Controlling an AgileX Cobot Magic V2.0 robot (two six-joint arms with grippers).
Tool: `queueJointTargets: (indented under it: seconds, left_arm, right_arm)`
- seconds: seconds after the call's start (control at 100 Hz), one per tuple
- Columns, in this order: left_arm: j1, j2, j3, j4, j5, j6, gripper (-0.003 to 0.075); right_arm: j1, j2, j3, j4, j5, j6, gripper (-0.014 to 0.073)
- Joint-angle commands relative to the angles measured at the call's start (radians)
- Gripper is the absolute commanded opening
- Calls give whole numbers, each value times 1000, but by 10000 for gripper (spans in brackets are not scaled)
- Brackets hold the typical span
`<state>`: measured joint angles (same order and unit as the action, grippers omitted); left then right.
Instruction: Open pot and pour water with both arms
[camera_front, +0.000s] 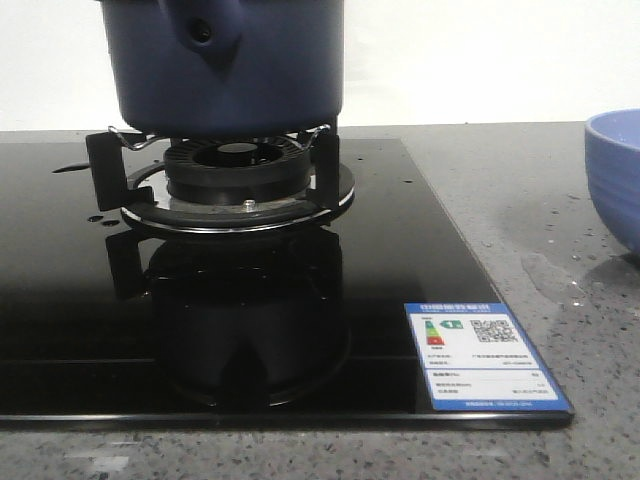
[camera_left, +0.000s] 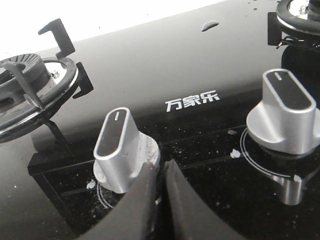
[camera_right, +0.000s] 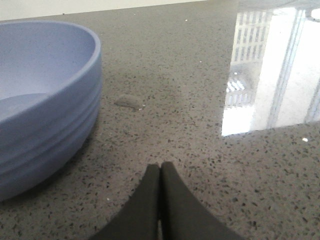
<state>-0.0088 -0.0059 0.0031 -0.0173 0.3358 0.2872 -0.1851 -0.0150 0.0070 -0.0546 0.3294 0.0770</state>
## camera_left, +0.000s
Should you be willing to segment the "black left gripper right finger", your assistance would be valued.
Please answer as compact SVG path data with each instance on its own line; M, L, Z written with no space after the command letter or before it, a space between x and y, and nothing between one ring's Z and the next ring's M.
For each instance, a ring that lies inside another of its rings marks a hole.
M175 160L165 162L164 175L175 240L245 239L205 204Z

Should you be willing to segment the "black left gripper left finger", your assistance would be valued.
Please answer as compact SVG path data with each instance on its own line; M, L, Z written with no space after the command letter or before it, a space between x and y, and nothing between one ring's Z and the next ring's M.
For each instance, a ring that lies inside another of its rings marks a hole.
M144 163L129 191L80 240L146 240L155 216L157 168Z

